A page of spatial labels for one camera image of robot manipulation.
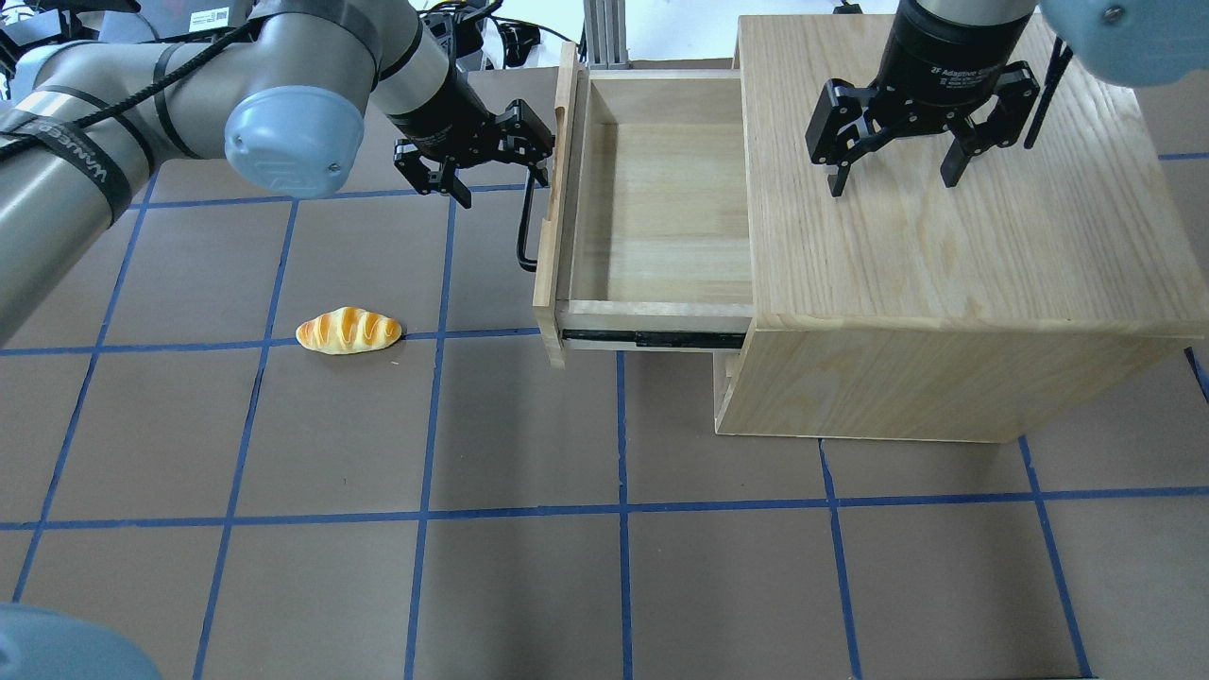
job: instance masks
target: yellow bread roll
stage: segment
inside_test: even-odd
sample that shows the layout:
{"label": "yellow bread roll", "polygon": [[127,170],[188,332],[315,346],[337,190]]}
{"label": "yellow bread roll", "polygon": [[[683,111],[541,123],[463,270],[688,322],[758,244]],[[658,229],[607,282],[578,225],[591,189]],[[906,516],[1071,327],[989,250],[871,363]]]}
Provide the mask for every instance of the yellow bread roll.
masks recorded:
{"label": "yellow bread roll", "polygon": [[307,350],[355,355],[389,347],[403,338],[403,324],[359,307],[340,307],[303,323],[294,336]]}

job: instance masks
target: table surface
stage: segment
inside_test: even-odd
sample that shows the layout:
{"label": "table surface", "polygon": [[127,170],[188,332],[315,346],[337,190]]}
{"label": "table surface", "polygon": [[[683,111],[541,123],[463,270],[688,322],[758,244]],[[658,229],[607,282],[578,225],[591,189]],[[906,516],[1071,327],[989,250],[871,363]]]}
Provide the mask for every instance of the table surface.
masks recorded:
{"label": "table surface", "polygon": [[[828,77],[873,79],[890,23],[740,22],[757,327],[1209,328],[1209,292],[1136,98],[1077,60],[1032,151],[995,149],[949,190],[938,168],[950,137],[896,140],[832,198],[804,133]],[[1034,22],[1018,48],[1039,80],[1052,40]]]}

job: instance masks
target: barcode sticker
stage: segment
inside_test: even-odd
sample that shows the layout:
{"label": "barcode sticker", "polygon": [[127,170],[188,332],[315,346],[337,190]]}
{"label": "barcode sticker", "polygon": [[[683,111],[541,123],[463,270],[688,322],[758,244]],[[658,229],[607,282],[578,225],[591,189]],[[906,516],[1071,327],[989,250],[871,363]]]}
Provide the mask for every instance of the barcode sticker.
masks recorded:
{"label": "barcode sticker", "polygon": [[231,7],[219,10],[202,10],[189,15],[189,30],[209,30],[212,28],[226,28],[227,18],[231,16]]}

